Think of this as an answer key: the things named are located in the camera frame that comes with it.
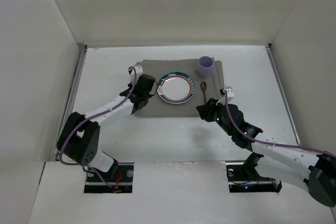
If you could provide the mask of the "white plate with teal rim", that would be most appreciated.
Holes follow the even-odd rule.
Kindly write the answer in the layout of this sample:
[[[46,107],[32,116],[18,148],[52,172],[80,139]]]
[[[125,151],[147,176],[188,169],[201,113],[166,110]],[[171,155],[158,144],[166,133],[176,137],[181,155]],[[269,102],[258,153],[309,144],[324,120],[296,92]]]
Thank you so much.
[[[158,81],[158,96],[169,104],[183,104],[195,93],[194,80],[183,72],[169,72]]]

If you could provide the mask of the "lilac plastic cup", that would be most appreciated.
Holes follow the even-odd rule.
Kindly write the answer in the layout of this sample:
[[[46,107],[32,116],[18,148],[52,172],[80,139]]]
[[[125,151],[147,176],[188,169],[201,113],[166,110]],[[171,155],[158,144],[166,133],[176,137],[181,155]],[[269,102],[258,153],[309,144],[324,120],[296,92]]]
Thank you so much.
[[[212,73],[214,60],[209,56],[202,56],[198,60],[198,75],[207,78]]]

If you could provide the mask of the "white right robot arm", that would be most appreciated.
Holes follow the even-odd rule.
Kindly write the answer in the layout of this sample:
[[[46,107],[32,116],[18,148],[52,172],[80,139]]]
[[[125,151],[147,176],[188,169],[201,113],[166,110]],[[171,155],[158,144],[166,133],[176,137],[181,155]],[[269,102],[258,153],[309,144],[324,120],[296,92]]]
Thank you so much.
[[[244,162],[250,178],[271,178],[294,185],[317,202],[335,207],[335,155],[327,151],[287,145],[247,123],[234,104],[209,99],[197,106],[200,118],[215,122],[240,148],[251,152]]]

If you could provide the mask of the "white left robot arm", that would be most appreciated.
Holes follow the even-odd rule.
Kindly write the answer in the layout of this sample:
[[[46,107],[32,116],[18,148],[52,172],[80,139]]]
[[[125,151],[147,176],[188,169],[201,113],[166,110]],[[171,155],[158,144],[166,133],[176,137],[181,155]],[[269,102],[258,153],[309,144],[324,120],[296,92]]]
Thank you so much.
[[[99,150],[100,132],[117,120],[144,108],[157,89],[154,77],[134,77],[129,88],[113,101],[85,114],[71,113],[57,142],[58,160],[64,165],[89,167],[98,174],[114,177],[118,161]]]

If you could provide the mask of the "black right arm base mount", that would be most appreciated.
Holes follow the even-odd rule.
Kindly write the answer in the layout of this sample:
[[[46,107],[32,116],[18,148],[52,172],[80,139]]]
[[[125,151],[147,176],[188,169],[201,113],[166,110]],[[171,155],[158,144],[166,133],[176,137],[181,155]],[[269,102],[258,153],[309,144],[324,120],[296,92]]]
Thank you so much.
[[[226,176],[230,193],[279,193],[282,182],[260,176],[256,171],[262,155],[252,153],[245,161],[226,162]]]

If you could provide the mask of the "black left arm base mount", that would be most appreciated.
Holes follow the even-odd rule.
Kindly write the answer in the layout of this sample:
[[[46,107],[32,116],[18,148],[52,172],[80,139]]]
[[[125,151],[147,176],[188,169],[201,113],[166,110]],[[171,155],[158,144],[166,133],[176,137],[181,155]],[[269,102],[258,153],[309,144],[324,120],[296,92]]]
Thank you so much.
[[[84,167],[85,194],[130,194],[133,191],[134,163],[115,163],[108,172]]]

